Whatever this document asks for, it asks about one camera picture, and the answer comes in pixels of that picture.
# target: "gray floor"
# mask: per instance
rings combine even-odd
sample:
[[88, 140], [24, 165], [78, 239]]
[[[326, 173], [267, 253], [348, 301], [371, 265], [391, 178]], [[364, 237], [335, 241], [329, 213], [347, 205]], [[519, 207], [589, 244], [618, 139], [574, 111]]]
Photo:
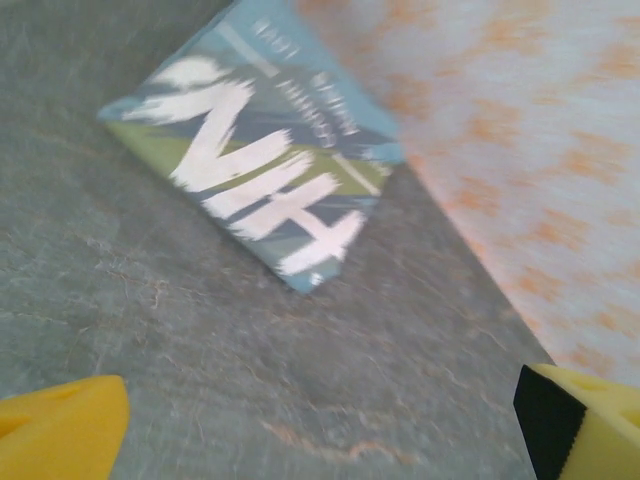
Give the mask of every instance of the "gray floor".
[[96, 124], [217, 6], [0, 9], [0, 397], [123, 375], [116, 480], [533, 479], [548, 357], [408, 170], [302, 297]]

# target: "book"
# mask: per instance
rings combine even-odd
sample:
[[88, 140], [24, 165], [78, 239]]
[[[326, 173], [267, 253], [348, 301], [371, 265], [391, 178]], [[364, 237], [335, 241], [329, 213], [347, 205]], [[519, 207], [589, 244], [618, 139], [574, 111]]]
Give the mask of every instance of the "book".
[[303, 293], [340, 272], [405, 158], [286, 0], [233, 2], [98, 118]]

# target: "blue book cover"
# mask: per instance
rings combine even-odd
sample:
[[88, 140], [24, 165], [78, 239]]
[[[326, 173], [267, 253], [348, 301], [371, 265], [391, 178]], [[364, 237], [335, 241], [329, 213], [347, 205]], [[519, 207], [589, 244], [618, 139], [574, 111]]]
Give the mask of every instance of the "blue book cover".
[[404, 161], [391, 116], [285, 0], [233, 2], [99, 119], [305, 293]]

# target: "yellow plastic piece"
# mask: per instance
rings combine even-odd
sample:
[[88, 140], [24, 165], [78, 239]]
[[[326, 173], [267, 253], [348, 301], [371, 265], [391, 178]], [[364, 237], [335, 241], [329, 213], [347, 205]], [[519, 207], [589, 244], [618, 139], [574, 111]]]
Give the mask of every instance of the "yellow plastic piece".
[[551, 365], [531, 368], [587, 408], [559, 480], [640, 480], [640, 389]]
[[105, 480], [129, 421], [124, 382], [94, 377], [0, 401], [0, 479]]

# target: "orange patterned fabric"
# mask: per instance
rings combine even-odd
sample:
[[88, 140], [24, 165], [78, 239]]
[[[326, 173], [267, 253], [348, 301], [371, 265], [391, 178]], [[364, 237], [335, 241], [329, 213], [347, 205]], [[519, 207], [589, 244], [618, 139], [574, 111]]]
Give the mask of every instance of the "orange patterned fabric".
[[640, 385], [640, 2], [298, 3], [555, 361]]

